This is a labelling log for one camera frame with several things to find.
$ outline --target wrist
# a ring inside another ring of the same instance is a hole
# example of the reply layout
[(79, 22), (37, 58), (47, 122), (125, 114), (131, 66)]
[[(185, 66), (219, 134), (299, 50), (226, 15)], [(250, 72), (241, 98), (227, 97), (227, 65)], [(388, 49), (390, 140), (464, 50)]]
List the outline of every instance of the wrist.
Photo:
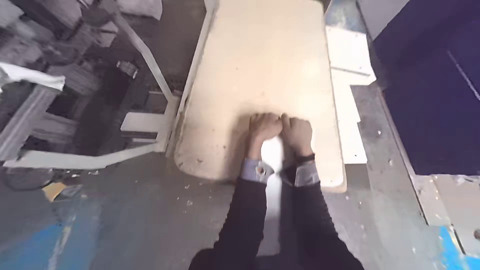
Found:
[(245, 158), (250, 160), (261, 160), (262, 155), (262, 144), (264, 140), (257, 137), (250, 137), (247, 139), (247, 151), (245, 153)]
[(313, 150), (310, 146), (308, 147), (300, 147), (298, 150), (295, 151), (297, 156), (299, 157), (307, 157), (313, 154)]

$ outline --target beige board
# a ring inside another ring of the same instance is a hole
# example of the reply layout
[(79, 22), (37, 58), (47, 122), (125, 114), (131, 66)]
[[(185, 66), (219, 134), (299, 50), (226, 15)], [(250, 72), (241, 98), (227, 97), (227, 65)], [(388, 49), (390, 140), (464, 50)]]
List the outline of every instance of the beige board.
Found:
[(185, 173), (238, 176), (249, 115), (308, 119), (323, 187), (345, 189), (322, 4), (220, 0), (188, 97), (175, 163)]

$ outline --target white fabric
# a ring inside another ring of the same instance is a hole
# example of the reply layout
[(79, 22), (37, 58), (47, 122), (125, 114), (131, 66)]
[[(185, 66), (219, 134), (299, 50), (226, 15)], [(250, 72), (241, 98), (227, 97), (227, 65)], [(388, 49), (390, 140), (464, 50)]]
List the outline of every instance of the white fabric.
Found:
[(62, 91), (65, 85), (65, 76), (52, 76), (40, 71), (0, 62), (0, 87), (4, 84), (21, 80), (48, 86), (60, 91)]

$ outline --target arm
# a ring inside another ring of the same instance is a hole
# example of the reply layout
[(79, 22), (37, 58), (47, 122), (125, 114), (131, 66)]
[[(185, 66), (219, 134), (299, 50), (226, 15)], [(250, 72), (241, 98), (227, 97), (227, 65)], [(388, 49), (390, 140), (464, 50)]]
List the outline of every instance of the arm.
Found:
[(293, 186), (293, 209), (299, 238), (300, 262), (305, 270), (362, 270), (361, 263), (349, 252), (328, 213), (320, 189), (315, 155), (310, 146), (312, 127), (305, 120), (282, 115), (282, 136), (299, 157)]
[(254, 115), (250, 119), (245, 161), (227, 219), (214, 244), (213, 269), (253, 269), (264, 237), (266, 183), (273, 173), (272, 168), (262, 162), (260, 151), (263, 141), (280, 134), (281, 130), (281, 121), (276, 115)]
[(304, 268), (309, 270), (322, 266), (326, 269), (362, 270), (361, 263), (338, 238), (320, 189), (315, 163), (297, 168), (296, 184), (293, 207), (299, 245), (304, 252), (300, 257)]

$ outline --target shirt cuff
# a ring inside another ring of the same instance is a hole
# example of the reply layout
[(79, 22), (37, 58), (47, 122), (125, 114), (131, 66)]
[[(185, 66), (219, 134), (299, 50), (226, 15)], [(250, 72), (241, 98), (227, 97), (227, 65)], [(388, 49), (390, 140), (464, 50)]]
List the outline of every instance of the shirt cuff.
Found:
[(274, 173), (272, 167), (268, 166), (261, 160), (243, 161), (243, 168), (241, 170), (240, 178), (243, 180), (259, 182), (266, 184), (270, 175)]
[(320, 182), (315, 162), (302, 164), (295, 173), (295, 186), (308, 186)]

